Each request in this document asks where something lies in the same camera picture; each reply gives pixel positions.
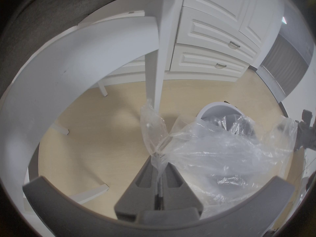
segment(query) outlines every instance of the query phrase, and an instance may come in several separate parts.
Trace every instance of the metal handle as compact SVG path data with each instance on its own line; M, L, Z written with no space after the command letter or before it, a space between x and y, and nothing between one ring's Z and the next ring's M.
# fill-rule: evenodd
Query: metal handle
M222 64L219 64L219 63L216 63L217 66L221 67L221 68L226 68L227 65L222 65Z
M232 41L230 42L230 44L235 45L238 48L240 47L240 45L237 45L235 42L232 42Z

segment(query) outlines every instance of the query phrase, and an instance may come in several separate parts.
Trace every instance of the plastic bag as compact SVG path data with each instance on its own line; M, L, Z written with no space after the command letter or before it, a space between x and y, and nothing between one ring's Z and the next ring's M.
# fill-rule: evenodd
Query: plastic bag
M283 177L296 140L297 123L282 117L262 133L246 116L219 120L180 116L168 134L150 105L141 111L145 145L158 176L174 164L204 205L201 218L216 215L253 195L273 176Z

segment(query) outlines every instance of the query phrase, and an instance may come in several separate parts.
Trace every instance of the light wood floor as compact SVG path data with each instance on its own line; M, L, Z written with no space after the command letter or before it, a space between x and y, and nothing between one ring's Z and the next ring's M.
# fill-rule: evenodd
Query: light wood floor
M106 90L103 97L98 88L89 89L62 113L58 122L69 135L46 132L39 148L39 174L66 195L106 183L109 190L84 206L116 218L114 204L149 156L139 126L145 82ZM171 129L179 113L196 116L215 101L228 101L266 130L282 115L267 86L249 69L237 82L164 81L160 113Z

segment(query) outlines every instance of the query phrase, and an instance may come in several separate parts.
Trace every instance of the gray curtain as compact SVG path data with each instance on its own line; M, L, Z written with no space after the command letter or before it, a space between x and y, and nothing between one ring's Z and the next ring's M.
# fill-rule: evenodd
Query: gray curtain
M271 73L287 96L298 85L308 68L299 52L280 34L262 65Z

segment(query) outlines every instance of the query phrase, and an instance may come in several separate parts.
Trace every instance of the gray seat cushion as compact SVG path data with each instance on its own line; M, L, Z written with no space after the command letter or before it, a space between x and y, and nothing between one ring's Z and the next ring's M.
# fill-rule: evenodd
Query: gray seat cushion
M47 41L115 0L24 0L0 39L0 96Z

